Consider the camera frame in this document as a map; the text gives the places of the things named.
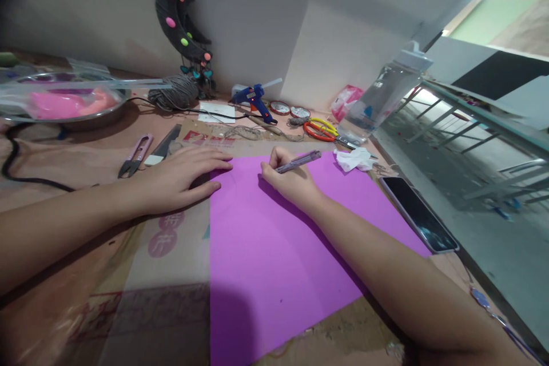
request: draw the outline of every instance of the green wall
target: green wall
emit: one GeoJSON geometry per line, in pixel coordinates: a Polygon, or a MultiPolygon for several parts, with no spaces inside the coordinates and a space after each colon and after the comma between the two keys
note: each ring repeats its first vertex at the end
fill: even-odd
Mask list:
{"type": "Polygon", "coordinates": [[[538,0],[482,0],[449,37],[487,45],[538,0]]]}

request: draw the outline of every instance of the paper note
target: paper note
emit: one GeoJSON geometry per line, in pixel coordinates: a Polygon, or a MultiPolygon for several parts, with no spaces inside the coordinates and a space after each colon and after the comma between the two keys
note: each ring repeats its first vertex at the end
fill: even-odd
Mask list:
{"type": "MultiPolygon", "coordinates": [[[[359,298],[364,285],[319,228],[258,176],[268,157],[232,160],[210,202],[212,366],[244,366],[359,298]]],[[[309,164],[319,188],[423,257],[427,247],[370,177],[332,153],[309,164]]]]}
{"type": "Polygon", "coordinates": [[[200,113],[198,115],[198,120],[200,121],[207,122],[207,123],[235,123],[234,119],[216,116],[216,113],[217,113],[217,114],[224,114],[225,116],[235,117],[234,106],[200,102],[200,110],[207,110],[215,116],[215,117],[212,117],[209,114],[200,113]]]}

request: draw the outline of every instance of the pen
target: pen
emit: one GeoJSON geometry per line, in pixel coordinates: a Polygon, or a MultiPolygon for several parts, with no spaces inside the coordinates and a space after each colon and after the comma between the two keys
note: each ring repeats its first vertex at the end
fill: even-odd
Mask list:
{"type": "Polygon", "coordinates": [[[296,157],[290,163],[285,164],[284,166],[280,166],[279,168],[276,168],[275,171],[278,173],[286,173],[286,172],[289,172],[290,170],[298,168],[299,166],[303,166],[304,164],[310,163],[313,160],[317,160],[321,157],[322,157],[322,153],[320,153],[318,150],[313,150],[312,152],[305,153],[299,157],[296,157]]]}

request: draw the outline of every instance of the blue glue gun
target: blue glue gun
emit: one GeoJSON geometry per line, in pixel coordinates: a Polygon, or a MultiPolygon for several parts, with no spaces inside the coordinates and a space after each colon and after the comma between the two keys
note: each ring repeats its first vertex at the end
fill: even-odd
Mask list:
{"type": "Polygon", "coordinates": [[[277,124],[278,121],[273,119],[269,110],[265,107],[261,101],[261,97],[265,94],[265,90],[260,84],[256,84],[253,88],[248,87],[242,91],[236,93],[231,99],[230,102],[234,104],[240,104],[244,102],[250,103],[252,111],[259,110],[259,113],[263,116],[263,121],[265,123],[277,124]]]}

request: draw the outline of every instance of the pink bag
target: pink bag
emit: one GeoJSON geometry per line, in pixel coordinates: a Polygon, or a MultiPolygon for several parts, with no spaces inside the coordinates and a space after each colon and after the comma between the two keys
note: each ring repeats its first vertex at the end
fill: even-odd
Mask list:
{"type": "Polygon", "coordinates": [[[332,115],[340,122],[345,115],[349,113],[351,106],[364,94],[364,90],[351,85],[347,85],[339,92],[330,109],[332,115]]]}

